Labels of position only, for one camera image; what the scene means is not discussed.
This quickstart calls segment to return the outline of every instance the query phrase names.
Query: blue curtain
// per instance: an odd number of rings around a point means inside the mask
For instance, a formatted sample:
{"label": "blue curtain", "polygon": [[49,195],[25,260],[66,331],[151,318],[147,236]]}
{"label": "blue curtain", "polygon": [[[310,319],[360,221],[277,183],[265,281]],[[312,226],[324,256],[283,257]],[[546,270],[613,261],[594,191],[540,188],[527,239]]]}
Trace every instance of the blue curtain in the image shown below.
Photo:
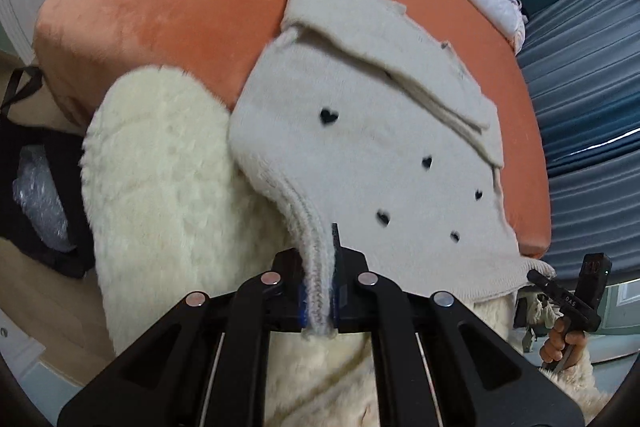
{"label": "blue curtain", "polygon": [[545,150],[560,279],[585,253],[640,268],[640,0],[559,0],[527,25],[518,62]]}

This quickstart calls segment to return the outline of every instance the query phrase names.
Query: plastic bag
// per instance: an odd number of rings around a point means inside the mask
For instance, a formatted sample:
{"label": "plastic bag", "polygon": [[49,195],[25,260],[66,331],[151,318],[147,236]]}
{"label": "plastic bag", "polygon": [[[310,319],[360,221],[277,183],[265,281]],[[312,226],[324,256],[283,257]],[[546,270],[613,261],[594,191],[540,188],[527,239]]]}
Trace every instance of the plastic bag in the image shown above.
{"label": "plastic bag", "polygon": [[75,248],[66,233],[68,221],[42,145],[28,145],[20,150],[14,201],[47,247],[61,252]]}

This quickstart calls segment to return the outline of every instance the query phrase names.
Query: black bag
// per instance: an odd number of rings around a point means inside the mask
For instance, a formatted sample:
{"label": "black bag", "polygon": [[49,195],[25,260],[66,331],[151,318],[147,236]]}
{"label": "black bag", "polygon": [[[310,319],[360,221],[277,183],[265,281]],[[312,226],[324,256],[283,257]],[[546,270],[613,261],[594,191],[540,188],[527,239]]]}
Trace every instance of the black bag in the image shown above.
{"label": "black bag", "polygon": [[[18,91],[23,73],[31,79]],[[44,127],[18,125],[7,118],[15,102],[42,87],[42,71],[34,66],[18,68],[9,79],[0,105],[0,237],[11,241],[22,253],[68,277],[80,279],[95,265],[94,237],[82,204],[80,158],[82,137]],[[66,232],[75,250],[60,252],[47,247],[14,201],[13,183],[24,146],[44,147],[51,176],[68,221]]]}

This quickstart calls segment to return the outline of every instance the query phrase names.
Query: metal screw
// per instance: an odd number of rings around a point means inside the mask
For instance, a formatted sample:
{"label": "metal screw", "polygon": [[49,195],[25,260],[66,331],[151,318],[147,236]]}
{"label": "metal screw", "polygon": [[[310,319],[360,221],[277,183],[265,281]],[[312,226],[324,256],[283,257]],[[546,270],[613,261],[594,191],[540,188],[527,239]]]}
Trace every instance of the metal screw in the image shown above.
{"label": "metal screw", "polygon": [[360,284],[364,284],[365,286],[373,286],[378,282],[378,276],[371,272],[362,272],[358,275],[358,282]]}
{"label": "metal screw", "polygon": [[262,284],[266,284],[267,286],[273,286],[274,284],[278,284],[280,282],[280,274],[278,272],[265,272],[260,277]]}
{"label": "metal screw", "polygon": [[184,301],[192,308],[197,308],[207,301],[207,296],[201,292],[193,292],[187,295],[187,298]]}
{"label": "metal screw", "polygon": [[454,302],[453,295],[449,292],[437,292],[436,295],[433,296],[433,301],[443,308],[448,308]]}

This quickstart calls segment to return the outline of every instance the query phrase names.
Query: orange blanket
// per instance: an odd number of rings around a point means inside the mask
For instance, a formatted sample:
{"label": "orange blanket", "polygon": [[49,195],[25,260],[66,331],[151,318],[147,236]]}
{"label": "orange blanket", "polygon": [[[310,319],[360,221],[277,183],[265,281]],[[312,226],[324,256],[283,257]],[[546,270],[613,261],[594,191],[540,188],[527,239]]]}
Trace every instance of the orange blanket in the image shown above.
{"label": "orange blanket", "polygon": [[[449,40],[498,107],[506,167],[505,209],[526,255],[550,241],[540,133],[509,43],[468,0],[396,0],[439,40]],[[88,124],[111,84],[144,64],[178,66],[229,108],[286,0],[46,0],[34,48],[50,89],[74,121]]]}

